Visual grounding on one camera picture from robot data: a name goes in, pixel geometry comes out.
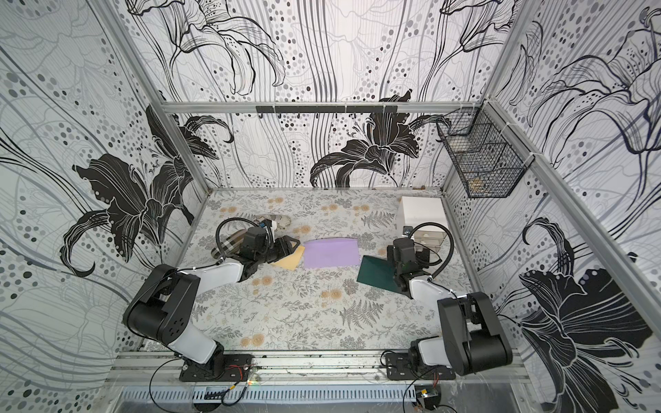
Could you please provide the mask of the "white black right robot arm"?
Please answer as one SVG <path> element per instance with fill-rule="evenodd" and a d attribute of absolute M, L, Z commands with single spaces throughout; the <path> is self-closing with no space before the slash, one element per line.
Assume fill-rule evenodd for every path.
<path fill-rule="evenodd" d="M 460 295 L 434 282 L 408 237 L 394 240 L 387 248 L 387 259 L 394 266 L 400 292 L 434 307 L 440 321 L 440 336 L 411 343 L 409 360 L 416 373 L 442 367 L 465 376 L 513 362 L 511 345 L 486 294 Z"/>

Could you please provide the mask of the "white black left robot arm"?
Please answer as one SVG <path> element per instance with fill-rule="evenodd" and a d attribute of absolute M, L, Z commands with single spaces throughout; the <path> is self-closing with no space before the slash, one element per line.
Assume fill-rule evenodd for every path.
<path fill-rule="evenodd" d="M 214 234 L 216 262 L 190 268 L 156 266 L 124 312 L 125 327 L 198 365 L 222 356 L 223 346 L 191 320 L 196 299 L 217 287 L 248 280 L 265 263 L 292 256 L 301 241 L 276 237 L 275 228 L 272 220 L 222 221 Z"/>

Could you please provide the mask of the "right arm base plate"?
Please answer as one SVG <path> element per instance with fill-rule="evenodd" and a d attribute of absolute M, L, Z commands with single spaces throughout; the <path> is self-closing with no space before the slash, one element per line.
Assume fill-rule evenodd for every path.
<path fill-rule="evenodd" d="M 380 356 L 380 364 L 386 370 L 386 375 L 392 381 L 412 380 L 454 380 L 455 372 L 446 366 L 415 367 L 409 354 L 384 350 Z"/>

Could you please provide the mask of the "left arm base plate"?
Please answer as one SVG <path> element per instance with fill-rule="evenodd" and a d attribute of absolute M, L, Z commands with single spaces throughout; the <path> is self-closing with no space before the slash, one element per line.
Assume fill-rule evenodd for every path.
<path fill-rule="evenodd" d="M 184 358 L 179 380 L 197 382 L 244 382 L 252 367 L 252 354 L 215 354 L 204 364 Z"/>

